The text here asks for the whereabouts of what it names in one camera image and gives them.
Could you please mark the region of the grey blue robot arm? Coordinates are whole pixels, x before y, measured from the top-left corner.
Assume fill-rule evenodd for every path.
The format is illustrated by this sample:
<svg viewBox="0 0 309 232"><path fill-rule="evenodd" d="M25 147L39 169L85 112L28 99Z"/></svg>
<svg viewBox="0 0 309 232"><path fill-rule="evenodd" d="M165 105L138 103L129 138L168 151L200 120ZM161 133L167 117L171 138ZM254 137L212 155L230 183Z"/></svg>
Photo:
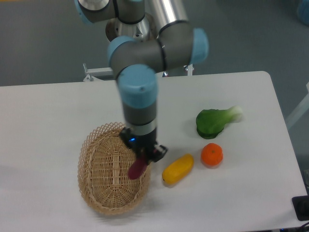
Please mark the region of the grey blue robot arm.
<svg viewBox="0 0 309 232"><path fill-rule="evenodd" d="M156 141L156 74L203 62L209 42L203 29L193 28L180 0L77 0L76 9L89 24L111 20L114 38L107 49L121 97L126 126L120 137L138 160L149 164L167 148Z"/></svg>

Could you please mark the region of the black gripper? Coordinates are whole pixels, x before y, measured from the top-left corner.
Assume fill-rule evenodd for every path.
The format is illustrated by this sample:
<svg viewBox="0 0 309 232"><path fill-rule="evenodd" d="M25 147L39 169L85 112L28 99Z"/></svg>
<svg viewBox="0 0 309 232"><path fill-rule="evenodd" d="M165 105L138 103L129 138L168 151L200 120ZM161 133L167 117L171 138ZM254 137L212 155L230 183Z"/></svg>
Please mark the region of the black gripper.
<svg viewBox="0 0 309 232"><path fill-rule="evenodd" d="M166 153L168 148L156 144L156 129L145 135L134 135L130 128L124 127L119 137L126 145L128 149L131 149L136 157L143 156L143 152L146 151L147 163L158 162Z"/></svg>

